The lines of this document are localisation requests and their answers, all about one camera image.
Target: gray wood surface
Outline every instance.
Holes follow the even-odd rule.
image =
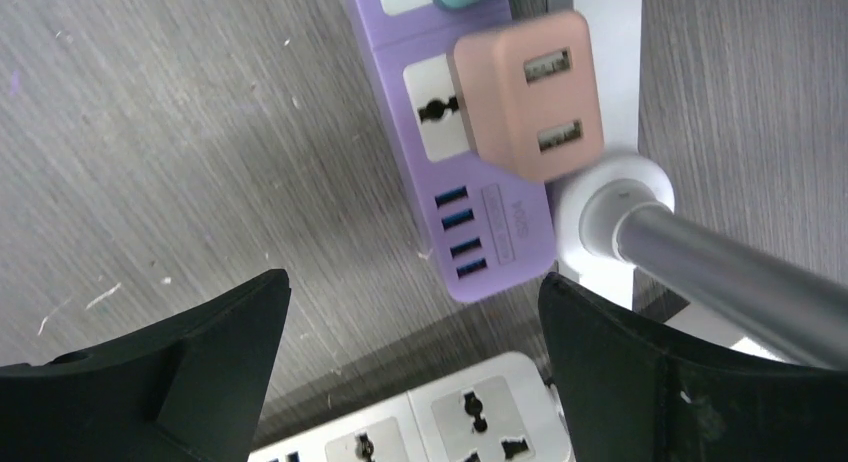
[[[680,213],[848,281],[848,0],[644,7]],[[339,0],[0,0],[0,47],[0,364],[284,267],[257,445],[505,350],[544,370],[538,282],[464,307],[418,254]]]

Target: white circular mount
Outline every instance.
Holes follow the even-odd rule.
[[[557,254],[578,274],[602,274],[603,271],[628,265],[621,260],[593,254],[580,236],[581,219],[589,202],[607,185],[626,180],[643,184],[657,202],[674,211],[674,189],[668,175],[654,161],[638,154],[611,155],[554,189]]]

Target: gray metal pole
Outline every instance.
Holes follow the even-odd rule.
[[[848,370],[848,289],[734,242],[663,207],[636,209],[618,252],[690,302],[705,305],[779,355]]]

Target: purple power strip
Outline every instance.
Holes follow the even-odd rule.
[[[544,185],[471,151],[432,162],[404,82],[405,68],[450,54],[459,37],[510,23],[508,0],[450,12],[430,4],[394,16],[380,0],[348,2],[418,229],[450,295],[476,302],[544,273],[556,256]]]

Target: pink usb charger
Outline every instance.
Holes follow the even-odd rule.
[[[546,182],[603,152],[589,26],[577,12],[466,35],[451,71],[471,143],[486,162]]]

